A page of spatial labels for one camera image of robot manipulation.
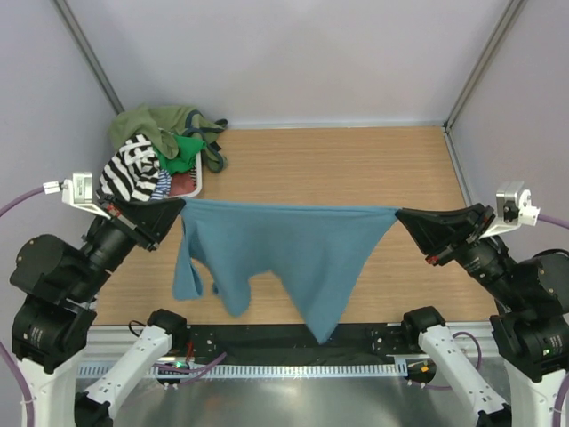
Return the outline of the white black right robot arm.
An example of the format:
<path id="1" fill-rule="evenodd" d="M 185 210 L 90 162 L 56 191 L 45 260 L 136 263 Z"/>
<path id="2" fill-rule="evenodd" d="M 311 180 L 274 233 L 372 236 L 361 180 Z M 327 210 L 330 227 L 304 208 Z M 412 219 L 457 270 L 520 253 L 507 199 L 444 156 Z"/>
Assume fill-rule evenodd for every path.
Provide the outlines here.
<path id="1" fill-rule="evenodd" d="M 459 352 L 432 306 L 404 314 L 404 347 L 432 359 L 476 426 L 566 426 L 568 252 L 549 249 L 517 262 L 500 237 L 535 225 L 540 208 L 527 202 L 498 210 L 481 204 L 444 212 L 403 208 L 396 217 L 428 264 L 457 262 L 501 306 L 490 324 L 511 400 L 501 398 Z"/>

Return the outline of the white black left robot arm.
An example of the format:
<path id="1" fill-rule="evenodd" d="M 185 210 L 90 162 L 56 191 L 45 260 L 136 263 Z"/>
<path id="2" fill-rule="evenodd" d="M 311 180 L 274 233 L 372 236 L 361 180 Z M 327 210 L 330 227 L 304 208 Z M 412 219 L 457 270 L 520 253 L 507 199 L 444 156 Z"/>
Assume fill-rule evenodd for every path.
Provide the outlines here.
<path id="1" fill-rule="evenodd" d="M 43 234 L 20 249 L 10 282 L 26 299 L 12 323 L 12 354 L 29 426 L 111 426 L 148 370 L 187 349 L 188 321 L 156 310 L 115 365 L 76 391 L 97 294 L 134 247 L 159 247 L 184 205 L 180 198 L 143 203 L 105 196 L 93 207 L 82 247 Z"/>

